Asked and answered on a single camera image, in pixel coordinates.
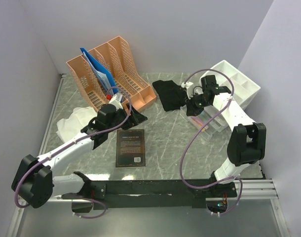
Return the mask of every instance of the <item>white wall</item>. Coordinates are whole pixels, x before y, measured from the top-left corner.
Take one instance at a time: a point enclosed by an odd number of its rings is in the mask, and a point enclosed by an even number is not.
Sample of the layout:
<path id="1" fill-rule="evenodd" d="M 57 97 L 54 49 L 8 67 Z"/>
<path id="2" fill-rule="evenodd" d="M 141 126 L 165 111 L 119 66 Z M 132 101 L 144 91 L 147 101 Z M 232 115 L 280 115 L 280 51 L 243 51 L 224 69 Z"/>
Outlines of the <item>white wall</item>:
<path id="1" fill-rule="evenodd" d="M 57 69 L 118 35 L 140 72 L 239 65 L 272 0 L 20 0 Z"/>
<path id="2" fill-rule="evenodd" d="M 36 156 L 58 72 L 18 0 L 0 0 L 0 237 L 14 211 L 10 186 L 21 159 Z"/>
<path id="3" fill-rule="evenodd" d="M 275 0 L 239 69 L 262 89 L 247 108 L 267 126 L 262 162 L 301 237 L 301 0 Z"/>

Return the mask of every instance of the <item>gray floor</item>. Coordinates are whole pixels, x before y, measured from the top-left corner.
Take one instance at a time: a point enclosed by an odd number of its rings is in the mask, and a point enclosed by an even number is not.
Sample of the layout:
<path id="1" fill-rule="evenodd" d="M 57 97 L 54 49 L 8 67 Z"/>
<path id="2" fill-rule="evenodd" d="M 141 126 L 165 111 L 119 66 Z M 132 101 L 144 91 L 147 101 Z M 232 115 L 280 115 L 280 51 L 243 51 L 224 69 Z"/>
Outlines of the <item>gray floor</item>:
<path id="1" fill-rule="evenodd" d="M 158 79 L 173 80 L 175 83 L 181 84 L 187 76 L 188 74 L 182 73 L 141 74 L 141 77 L 149 84 Z M 74 79 L 68 75 L 63 81 L 57 101 L 46 152 L 62 144 L 56 135 L 57 121 L 67 119 L 75 107 L 87 106 Z M 148 120 L 135 128 L 145 130 L 146 167 L 115 167 L 116 133 L 112 132 L 104 144 L 83 155 L 79 160 L 70 163 L 65 170 L 61 171 L 61 175 L 80 171 L 95 180 L 179 179 L 180 157 L 188 141 L 195 134 L 196 128 L 180 115 L 180 111 L 165 112 L 158 96 L 157 101 L 142 113 L 148 117 Z M 211 173 L 219 168 L 226 159 L 226 148 L 230 134 L 230 129 L 227 128 L 215 134 L 209 142 L 198 136 L 187 153 L 184 162 L 184 176 L 188 179 L 209 178 Z M 246 168 L 241 173 L 241 177 L 262 178 L 259 163 Z"/>
<path id="2" fill-rule="evenodd" d="M 21 223 L 18 237 L 281 236 L 270 200 L 243 200 L 221 218 L 206 209 L 161 207 L 111 209 L 93 220 L 72 216 L 70 203 L 48 202 L 39 209 L 28 208 Z"/>

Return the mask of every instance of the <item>white cloth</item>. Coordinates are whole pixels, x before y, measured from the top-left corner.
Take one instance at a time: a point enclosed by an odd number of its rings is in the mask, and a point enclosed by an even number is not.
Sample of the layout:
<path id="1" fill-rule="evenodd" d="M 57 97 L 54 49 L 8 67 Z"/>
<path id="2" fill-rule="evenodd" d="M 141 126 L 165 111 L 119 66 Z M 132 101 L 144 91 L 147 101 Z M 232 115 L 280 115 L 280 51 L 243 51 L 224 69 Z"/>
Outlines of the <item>white cloth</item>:
<path id="1" fill-rule="evenodd" d="M 58 131 L 56 134 L 65 143 L 75 137 L 80 130 L 88 125 L 89 121 L 97 116 L 97 112 L 92 107 L 74 108 L 68 119 L 61 119 L 57 122 Z"/>

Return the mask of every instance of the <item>folded black fabric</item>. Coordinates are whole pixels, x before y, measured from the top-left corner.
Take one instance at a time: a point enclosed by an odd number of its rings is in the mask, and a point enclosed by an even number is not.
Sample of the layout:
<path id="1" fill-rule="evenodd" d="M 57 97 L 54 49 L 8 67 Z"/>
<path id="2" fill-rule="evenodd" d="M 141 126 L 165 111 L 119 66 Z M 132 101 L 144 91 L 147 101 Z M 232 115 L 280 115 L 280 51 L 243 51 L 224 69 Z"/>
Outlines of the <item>folded black fabric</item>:
<path id="1" fill-rule="evenodd" d="M 159 95 L 164 111 L 179 110 L 186 104 L 187 93 L 172 80 L 157 80 L 152 85 Z"/>

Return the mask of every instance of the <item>marble tabletop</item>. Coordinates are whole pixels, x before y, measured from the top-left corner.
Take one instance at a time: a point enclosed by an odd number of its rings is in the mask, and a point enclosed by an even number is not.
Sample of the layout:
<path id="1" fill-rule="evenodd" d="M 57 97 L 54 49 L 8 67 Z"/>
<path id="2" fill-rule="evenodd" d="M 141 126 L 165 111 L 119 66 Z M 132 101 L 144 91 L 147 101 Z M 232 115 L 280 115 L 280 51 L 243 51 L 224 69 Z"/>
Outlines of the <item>marble tabletop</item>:
<path id="1" fill-rule="evenodd" d="M 147 73 L 140 76 L 149 84 L 156 80 L 173 80 L 177 84 L 189 74 L 185 73 Z M 52 116 L 45 152 L 63 144 L 56 135 L 56 123 L 67 119 L 75 107 L 87 107 L 81 97 L 76 83 L 71 75 L 62 78 L 62 86 Z M 111 132 L 109 138 L 101 146 L 90 153 L 70 163 L 61 175 L 69 175 L 74 171 L 87 174 L 94 180 L 158 180 L 180 179 L 180 157 L 193 137 L 196 128 L 185 120 L 180 111 L 165 112 L 157 95 L 156 102 L 142 112 L 148 120 L 134 127 L 145 130 L 146 167 L 116 168 L 116 132 Z M 198 136 L 187 152 L 184 161 L 184 177 L 187 179 L 206 179 L 219 168 L 226 159 L 226 148 L 230 138 L 230 129 L 217 132 L 207 142 Z M 259 163 L 250 165 L 242 171 L 241 178 L 262 178 Z"/>

